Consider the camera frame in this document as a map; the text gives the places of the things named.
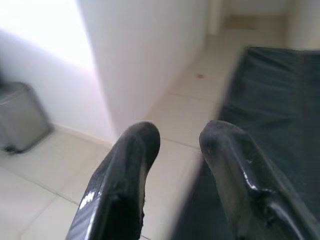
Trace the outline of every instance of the stainless steel trash can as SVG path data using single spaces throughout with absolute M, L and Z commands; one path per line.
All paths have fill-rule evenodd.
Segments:
M 8 83 L 0 89 L 0 146 L 8 152 L 30 149 L 51 131 L 31 89 Z

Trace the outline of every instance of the bright light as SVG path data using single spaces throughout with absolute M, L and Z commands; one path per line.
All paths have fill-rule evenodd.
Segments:
M 0 30 L 86 69 L 94 58 L 76 0 L 0 0 Z

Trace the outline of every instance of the beige floor tile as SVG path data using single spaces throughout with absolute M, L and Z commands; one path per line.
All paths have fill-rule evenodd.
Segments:
M 199 135 L 212 118 L 214 104 L 189 97 L 168 95 L 147 116 L 162 138 L 199 146 Z
M 55 195 L 0 167 L 0 239 L 19 239 L 21 232 Z
M 59 192 L 96 150 L 94 143 L 55 132 L 27 153 L 1 158 L 0 166 Z
M 171 93 L 211 103 L 221 103 L 228 86 L 226 76 L 207 76 L 187 73 L 172 89 Z
M 161 148 L 146 179 L 142 235 L 165 240 L 202 163 L 200 150 L 168 140 Z
M 78 206 L 57 197 L 23 233 L 22 240 L 64 240 Z

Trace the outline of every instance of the tiled floor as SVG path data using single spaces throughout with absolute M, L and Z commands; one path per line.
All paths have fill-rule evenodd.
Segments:
M 199 134 L 217 116 L 243 46 L 284 46 L 277 21 L 263 18 L 257 26 L 209 37 L 204 53 L 147 116 L 162 136 L 146 181 L 142 235 L 147 239 L 167 240 L 173 230 L 200 167 Z M 64 239 L 90 176 L 108 151 L 55 132 L 26 154 L 0 153 L 0 239 Z

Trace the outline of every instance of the white wall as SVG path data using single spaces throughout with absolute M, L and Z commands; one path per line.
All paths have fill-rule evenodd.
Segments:
M 320 0 L 295 0 L 289 16 L 288 47 L 320 49 Z
M 284 15 L 291 0 L 231 0 L 233 15 Z
M 224 0 L 209 0 L 208 29 L 209 35 L 218 35 L 225 18 Z
M 30 84 L 54 124 L 115 141 L 75 0 L 2 0 L 0 73 Z
M 117 134 L 202 51 L 207 0 L 79 0 Z

